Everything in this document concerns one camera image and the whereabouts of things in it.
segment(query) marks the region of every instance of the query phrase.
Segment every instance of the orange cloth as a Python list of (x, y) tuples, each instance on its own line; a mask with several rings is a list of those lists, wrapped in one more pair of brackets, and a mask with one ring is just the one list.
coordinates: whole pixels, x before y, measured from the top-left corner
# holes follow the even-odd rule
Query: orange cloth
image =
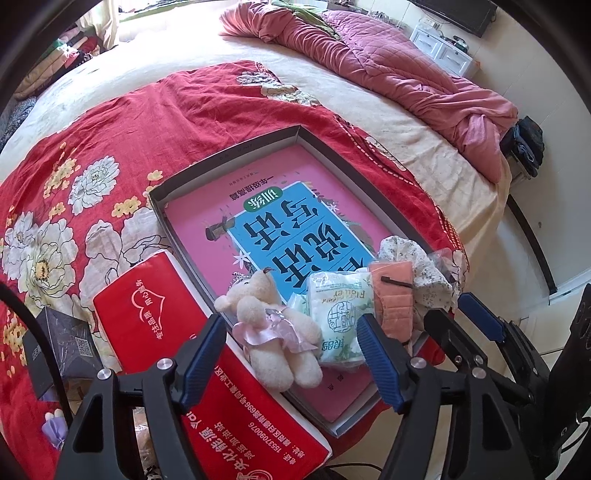
[(413, 283), (412, 262), (372, 262), (369, 264), (374, 285), (375, 316), (384, 333), (405, 343), (413, 332), (413, 290), (382, 281), (389, 277)]

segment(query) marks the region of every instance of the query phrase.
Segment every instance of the purple object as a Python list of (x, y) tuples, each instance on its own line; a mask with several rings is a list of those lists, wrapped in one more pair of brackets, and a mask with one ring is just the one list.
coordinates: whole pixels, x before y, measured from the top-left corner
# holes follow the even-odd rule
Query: purple object
[(66, 419), (64, 417), (53, 417), (43, 424), (41, 431), (56, 449), (61, 450), (68, 435)]

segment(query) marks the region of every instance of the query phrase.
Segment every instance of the white peony print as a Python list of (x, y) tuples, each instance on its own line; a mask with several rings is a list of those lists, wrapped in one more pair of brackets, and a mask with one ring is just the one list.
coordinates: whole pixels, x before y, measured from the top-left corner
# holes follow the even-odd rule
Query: white peony print
[(79, 215), (85, 208), (99, 203), (117, 184), (119, 164), (113, 157), (97, 160), (75, 178), (68, 197), (74, 215)]
[(242, 75), (236, 77), (236, 81), (243, 85), (281, 84), (273, 75), (267, 72), (242, 72)]
[(392, 161), (394, 163), (394, 165), (396, 165), (398, 167), (399, 170), (406, 171), (406, 167), (404, 165), (402, 165), (398, 161), (398, 159), (396, 157), (394, 157), (394, 155), (392, 155), (388, 150), (386, 150), (386, 147), (384, 147), (374, 137), (367, 137), (365, 139), (365, 141), (368, 144), (373, 145), (379, 153), (381, 153), (384, 157), (386, 157), (387, 159)]
[(78, 254), (72, 228), (66, 219), (57, 223), (46, 221), (39, 227), (33, 242), (26, 249), (21, 264), (18, 291), (27, 292), (25, 304), (33, 310), (51, 305), (76, 283), (72, 262)]
[(33, 222), (33, 212), (22, 213), (13, 228), (6, 230), (2, 270), (9, 280), (16, 280), (27, 257), (27, 248), (37, 235), (38, 226)]
[(138, 209), (124, 221), (121, 234), (110, 223), (99, 220), (86, 235), (90, 258), (80, 281), (80, 304), (94, 311), (92, 299), (136, 263), (170, 244), (149, 208)]
[(261, 93), (271, 100), (278, 100), (280, 102), (298, 103), (299, 105), (305, 106), (321, 105), (316, 97), (302, 92), (293, 85), (263, 85), (261, 86)]

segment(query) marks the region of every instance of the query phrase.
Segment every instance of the cable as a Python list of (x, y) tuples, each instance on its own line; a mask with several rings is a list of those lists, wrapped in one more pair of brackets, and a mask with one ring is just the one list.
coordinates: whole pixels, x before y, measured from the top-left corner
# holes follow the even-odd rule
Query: cable
[(370, 468), (376, 469), (378, 472), (382, 471), (382, 469), (380, 467), (378, 467), (377, 465), (374, 465), (373, 463), (337, 463), (335, 465), (327, 465), (326, 468), (339, 468), (342, 466), (368, 466)]
[(587, 432), (588, 432), (588, 431), (589, 431), (589, 429), (591, 428), (591, 417), (583, 417), (583, 418), (581, 419), (581, 421), (580, 421), (580, 423), (579, 423), (579, 424), (582, 424), (582, 423), (586, 423), (586, 424), (587, 424), (587, 426), (585, 427), (585, 429), (584, 429), (583, 433), (582, 433), (581, 435), (579, 435), (579, 436), (577, 437), (577, 439), (576, 439), (575, 441), (573, 441), (573, 443), (571, 443), (571, 444), (569, 444), (568, 446), (564, 447), (564, 448), (563, 448), (563, 449), (560, 451), (560, 453), (567, 452), (567, 451), (568, 451), (568, 450), (570, 450), (572, 447), (574, 447), (575, 445), (577, 445), (577, 444), (578, 444), (578, 443), (579, 443), (581, 440), (583, 440), (583, 437), (584, 437), (585, 435), (587, 435)]
[(35, 337), (35, 340), (41, 348), (41, 353), (45, 357), (51, 379), (57, 391), (57, 398), (60, 401), (60, 407), (64, 412), (64, 418), (66, 423), (70, 427), (72, 425), (72, 411), (70, 410), (70, 404), (68, 403), (68, 397), (66, 395), (66, 389), (64, 388), (64, 382), (61, 379), (60, 368), (57, 366), (56, 356), (53, 353), (53, 348), (47, 340), (45, 333), (41, 326), (37, 323), (37, 320), (27, 308), (27, 306), (17, 297), (8, 286), (0, 281), (0, 301), (4, 302), (6, 306), (17, 314), (17, 317), (25, 324), (29, 331)]

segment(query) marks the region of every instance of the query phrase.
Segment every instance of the floor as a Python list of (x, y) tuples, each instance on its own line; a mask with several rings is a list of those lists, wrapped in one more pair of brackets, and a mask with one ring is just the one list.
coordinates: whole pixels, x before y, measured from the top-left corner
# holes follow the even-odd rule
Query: floor
[[(529, 312), (548, 302), (548, 289), (535, 256), (508, 209), (491, 243), (486, 264), (476, 273), (470, 290), (494, 313), (506, 320), (519, 321), (527, 317)], [(489, 366), (504, 372), (506, 365), (496, 346), (486, 341), (480, 331), (461, 313), (456, 319), (489, 356)], [(441, 472), (450, 415), (451, 407), (441, 409), (440, 428), (437, 431), (427, 480), (435, 480)], [(363, 440), (341, 457), (334, 459), (332, 463), (366, 462), (382, 466), (394, 441), (400, 420), (400, 416), (392, 410), (383, 412)], [(377, 471), (358, 466), (339, 468), (339, 473), (349, 480), (374, 480), (378, 477)]]

